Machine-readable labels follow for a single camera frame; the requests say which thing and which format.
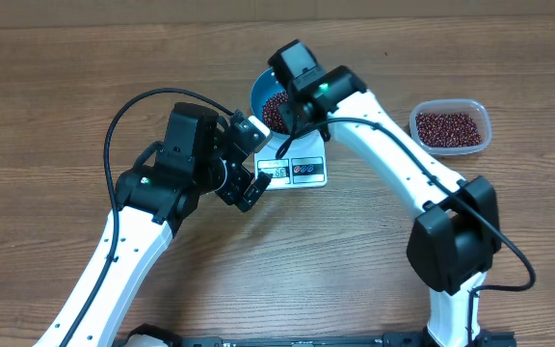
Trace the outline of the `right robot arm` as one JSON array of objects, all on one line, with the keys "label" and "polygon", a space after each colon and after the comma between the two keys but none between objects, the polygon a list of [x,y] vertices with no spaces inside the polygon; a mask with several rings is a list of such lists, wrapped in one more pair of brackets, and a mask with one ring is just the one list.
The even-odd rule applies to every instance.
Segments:
[{"label": "right robot arm", "polygon": [[294,112],[293,137],[321,134],[360,156],[398,196],[413,227],[407,257],[429,287],[436,346],[475,346],[478,292],[501,247],[498,207],[483,177],[468,181],[420,147],[350,69],[326,71],[293,40],[268,60]]}]

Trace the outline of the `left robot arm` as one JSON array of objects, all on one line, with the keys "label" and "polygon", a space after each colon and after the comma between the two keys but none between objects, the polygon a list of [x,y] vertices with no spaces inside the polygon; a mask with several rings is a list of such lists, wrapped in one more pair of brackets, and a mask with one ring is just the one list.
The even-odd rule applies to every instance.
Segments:
[{"label": "left robot arm", "polygon": [[270,129],[241,112],[227,118],[178,102],[165,137],[122,173],[115,206],[92,258],[40,346],[109,346],[139,287],[201,196],[214,192],[250,210],[270,182],[243,165],[270,140]]}]

